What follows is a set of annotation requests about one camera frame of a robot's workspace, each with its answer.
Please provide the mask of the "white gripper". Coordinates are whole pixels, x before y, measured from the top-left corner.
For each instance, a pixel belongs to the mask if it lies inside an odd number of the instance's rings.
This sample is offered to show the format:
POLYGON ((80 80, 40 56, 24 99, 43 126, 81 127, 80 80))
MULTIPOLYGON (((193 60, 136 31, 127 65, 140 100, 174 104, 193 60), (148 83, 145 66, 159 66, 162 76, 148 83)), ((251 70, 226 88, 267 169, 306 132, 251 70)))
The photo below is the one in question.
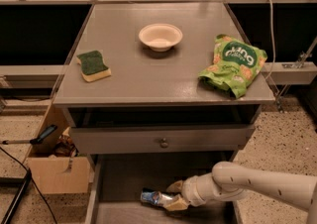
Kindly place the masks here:
POLYGON ((167 211, 186 210, 189 205, 200 206, 214 198, 214 181, 210 173, 192 176, 186 181, 178 180, 171 184, 168 193, 180 193, 164 204, 167 211))

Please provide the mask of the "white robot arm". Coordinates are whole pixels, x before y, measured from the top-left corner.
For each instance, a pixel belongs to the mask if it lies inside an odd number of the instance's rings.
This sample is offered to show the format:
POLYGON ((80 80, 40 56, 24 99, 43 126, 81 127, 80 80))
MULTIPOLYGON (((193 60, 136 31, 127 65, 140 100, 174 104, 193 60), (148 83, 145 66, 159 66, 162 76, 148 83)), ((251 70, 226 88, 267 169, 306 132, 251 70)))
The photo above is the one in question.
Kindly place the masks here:
POLYGON ((209 173, 171 184, 167 191, 176 197, 164 208, 178 211, 210 200, 237 201, 247 190, 306 211, 306 224, 317 224, 316 176, 244 168, 230 162, 217 163, 209 173))

